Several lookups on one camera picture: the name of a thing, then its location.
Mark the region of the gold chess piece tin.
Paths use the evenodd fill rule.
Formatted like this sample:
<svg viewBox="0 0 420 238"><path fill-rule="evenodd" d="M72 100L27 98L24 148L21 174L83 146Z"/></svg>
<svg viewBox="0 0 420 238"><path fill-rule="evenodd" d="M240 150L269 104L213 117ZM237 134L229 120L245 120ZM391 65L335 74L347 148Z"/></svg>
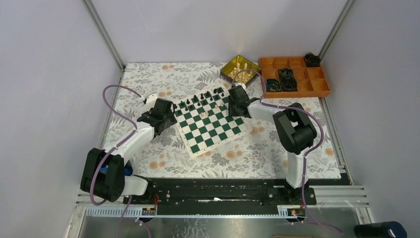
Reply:
<svg viewBox="0 0 420 238"><path fill-rule="evenodd" d="M219 75L227 83L238 82L248 87L259 77L256 72L261 73L261 71L256 63L237 55L222 67Z"/></svg>

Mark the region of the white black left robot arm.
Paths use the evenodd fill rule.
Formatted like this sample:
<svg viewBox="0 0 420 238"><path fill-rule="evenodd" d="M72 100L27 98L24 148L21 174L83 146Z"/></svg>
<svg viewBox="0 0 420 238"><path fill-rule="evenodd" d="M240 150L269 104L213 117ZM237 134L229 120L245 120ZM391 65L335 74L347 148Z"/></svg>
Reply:
<svg viewBox="0 0 420 238"><path fill-rule="evenodd" d="M134 128L116 144L105 149L93 148L87 159L80 183L82 191L115 202L122 196L134 195L139 202L152 201L154 191L146 178L127 175L125 167L134 154L176 123L175 104L152 96L146 100L148 111L134 123Z"/></svg>

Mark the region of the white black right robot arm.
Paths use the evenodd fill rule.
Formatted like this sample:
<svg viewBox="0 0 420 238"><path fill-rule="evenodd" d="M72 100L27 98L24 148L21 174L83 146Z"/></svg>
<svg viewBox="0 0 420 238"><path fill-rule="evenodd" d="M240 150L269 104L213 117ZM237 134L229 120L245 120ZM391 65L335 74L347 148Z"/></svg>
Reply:
<svg viewBox="0 0 420 238"><path fill-rule="evenodd" d="M309 114L300 103L289 106L274 105L259 98L250 98L241 85L228 90L228 110L233 117L265 120L275 125L280 143L287 151L287 184L283 196L290 204L297 204L304 197L308 179L304 168L304 154L313 146L317 137Z"/></svg>

